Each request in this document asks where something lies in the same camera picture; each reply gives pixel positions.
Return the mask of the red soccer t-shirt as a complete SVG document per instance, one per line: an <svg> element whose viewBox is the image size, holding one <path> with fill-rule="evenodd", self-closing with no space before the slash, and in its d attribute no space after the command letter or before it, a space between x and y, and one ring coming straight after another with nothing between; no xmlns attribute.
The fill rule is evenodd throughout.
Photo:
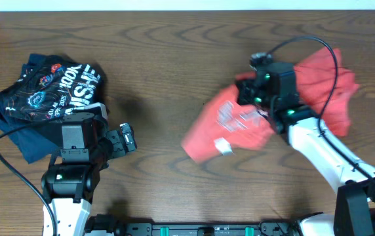
<svg viewBox="0 0 375 236"><path fill-rule="evenodd" d="M347 136L351 120L348 103L359 85L355 73L340 66L335 75L334 62L327 49L321 49L294 66L298 92L304 102L336 136ZM235 85L220 91L208 102L182 140L181 146L195 162L202 163L234 148L259 150L274 131L267 112L252 105L237 103Z"/></svg>

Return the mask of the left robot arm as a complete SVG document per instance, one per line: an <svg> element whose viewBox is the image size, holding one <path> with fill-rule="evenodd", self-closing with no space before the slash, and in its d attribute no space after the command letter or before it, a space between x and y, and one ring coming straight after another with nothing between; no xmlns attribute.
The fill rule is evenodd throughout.
<svg viewBox="0 0 375 236"><path fill-rule="evenodd" d="M62 162L50 163L41 179L44 207L43 235L124 235L125 225L110 214L91 216L100 172L111 159L136 151L133 129L122 123L110 130L93 113L62 118Z"/></svg>

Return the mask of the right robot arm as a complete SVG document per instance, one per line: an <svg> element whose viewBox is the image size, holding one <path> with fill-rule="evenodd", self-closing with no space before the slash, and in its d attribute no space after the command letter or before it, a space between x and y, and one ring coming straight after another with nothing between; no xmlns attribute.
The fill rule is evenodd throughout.
<svg viewBox="0 0 375 236"><path fill-rule="evenodd" d="M295 79L238 81L237 101L268 111L282 134L319 171L336 193L333 215L316 213L297 221L300 235L375 235L375 167L358 158L304 104Z"/></svg>

